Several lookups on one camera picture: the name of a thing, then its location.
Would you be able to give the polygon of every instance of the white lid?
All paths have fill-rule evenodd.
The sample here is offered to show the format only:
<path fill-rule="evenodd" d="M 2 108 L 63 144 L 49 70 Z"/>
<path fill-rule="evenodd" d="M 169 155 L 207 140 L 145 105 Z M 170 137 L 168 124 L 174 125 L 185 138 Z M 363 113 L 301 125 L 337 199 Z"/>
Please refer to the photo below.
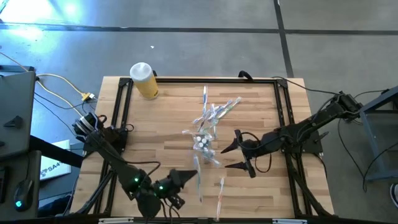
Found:
<path fill-rule="evenodd" d="M 147 82 L 152 77 L 152 68 L 145 62 L 139 62 L 130 68 L 130 77 L 134 82 Z"/>

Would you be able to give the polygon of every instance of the concrete floor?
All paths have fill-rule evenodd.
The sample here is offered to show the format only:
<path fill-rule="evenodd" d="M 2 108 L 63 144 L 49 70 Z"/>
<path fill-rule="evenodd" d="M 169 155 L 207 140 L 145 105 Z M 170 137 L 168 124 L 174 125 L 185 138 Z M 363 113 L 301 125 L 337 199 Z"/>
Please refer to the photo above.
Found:
<path fill-rule="evenodd" d="M 273 0 L 10 0 L 4 22 L 71 24 L 105 27 L 201 27 L 278 29 Z M 286 29 L 398 30 L 394 0 L 280 0 Z M 356 95 L 398 83 L 398 35 L 288 34 L 294 77 L 306 86 Z M 128 75 L 136 62 L 152 65 L 160 76 L 228 76 L 246 70 L 254 77 L 287 76 L 279 34 L 208 32 L 87 32 L 41 29 L 1 29 L 0 50 L 37 73 L 67 77 L 83 91 L 98 94 L 103 76 Z M 0 57 L 0 64 L 10 65 Z M 46 78 L 45 85 L 73 104 L 79 94 L 67 84 Z M 62 104 L 36 86 L 36 91 Z M 377 94 L 358 98 L 366 103 Z M 330 96 L 308 92 L 313 113 Z M 49 107 L 66 123 L 78 118 L 73 110 Z M 345 218 L 398 222 L 389 184 L 368 183 L 361 177 L 338 140 L 336 122 L 322 130 L 324 160 L 331 199 Z M 342 124 L 341 133 L 362 170 L 370 153 L 363 128 Z M 35 103 L 32 134 L 46 141 L 73 139 L 69 130 Z"/>

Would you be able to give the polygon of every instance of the wood grain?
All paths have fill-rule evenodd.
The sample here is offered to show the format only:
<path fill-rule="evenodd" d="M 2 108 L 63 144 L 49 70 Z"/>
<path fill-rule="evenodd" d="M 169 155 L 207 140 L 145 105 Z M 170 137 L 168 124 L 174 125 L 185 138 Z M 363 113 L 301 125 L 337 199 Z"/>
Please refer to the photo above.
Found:
<path fill-rule="evenodd" d="M 105 114 L 109 126 L 113 113 L 120 77 L 104 77 L 99 94 L 96 114 Z M 301 78 L 291 79 L 304 85 Z M 129 161 L 158 160 L 162 167 L 151 175 L 152 180 L 164 178 L 170 169 L 193 169 L 193 141 L 189 135 L 182 135 L 183 129 L 192 129 L 192 120 L 201 115 L 203 84 L 158 83 L 159 97 L 145 100 L 138 90 L 133 88 L 127 123 L 135 130 L 129 133 L 123 158 Z M 304 89 L 289 84 L 290 99 L 294 118 L 299 122 L 310 116 L 310 107 Z M 220 154 L 234 138 L 234 130 L 250 131 L 257 136 L 279 127 L 274 89 L 268 84 L 208 84 L 208 102 L 225 104 L 229 99 L 241 96 L 242 100 L 217 125 L 218 140 L 213 142 L 216 158 L 223 164 L 242 161 L 241 152 L 232 151 Z M 284 114 L 285 102 L 282 100 Z M 124 100 L 118 116 L 120 122 Z M 90 197 L 98 185 L 102 158 L 93 153 L 85 159 L 81 167 L 72 211 L 78 210 Z M 257 165 L 267 169 L 269 156 L 259 157 Z M 333 213 L 328 184 L 323 166 L 312 155 L 303 155 L 305 175 L 310 190 L 324 206 Z M 154 166 L 138 166 L 149 172 Z M 272 154 L 272 168 L 268 173 L 257 172 L 251 179 L 247 172 L 236 169 L 214 168 L 211 164 L 202 164 L 203 203 L 199 202 L 196 190 L 196 178 L 190 180 L 180 194 L 186 204 L 180 209 L 181 217 L 215 217 L 220 178 L 225 177 L 224 196 L 221 217 L 225 218 L 267 218 L 293 217 L 287 169 L 283 154 Z M 300 207 L 303 210 L 302 193 L 299 190 Z M 115 190 L 112 216 L 140 217 L 136 201 L 130 201 L 119 182 Z"/>

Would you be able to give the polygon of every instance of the yellow container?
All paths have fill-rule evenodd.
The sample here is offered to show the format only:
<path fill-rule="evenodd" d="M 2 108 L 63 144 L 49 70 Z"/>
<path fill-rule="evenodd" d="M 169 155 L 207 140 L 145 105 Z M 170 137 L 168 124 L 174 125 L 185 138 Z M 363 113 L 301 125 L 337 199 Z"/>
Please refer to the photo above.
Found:
<path fill-rule="evenodd" d="M 152 100 L 159 95 L 154 73 L 147 63 L 139 62 L 133 65 L 130 77 L 144 98 Z"/>

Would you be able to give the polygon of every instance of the computer mouse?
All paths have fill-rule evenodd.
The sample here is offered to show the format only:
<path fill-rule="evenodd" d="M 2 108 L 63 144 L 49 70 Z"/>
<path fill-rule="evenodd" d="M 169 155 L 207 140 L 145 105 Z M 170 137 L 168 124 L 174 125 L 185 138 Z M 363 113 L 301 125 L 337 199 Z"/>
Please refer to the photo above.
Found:
<path fill-rule="evenodd" d="M 18 183 L 14 194 L 14 206 L 18 212 L 23 212 L 32 205 L 33 181 L 25 179 Z"/>

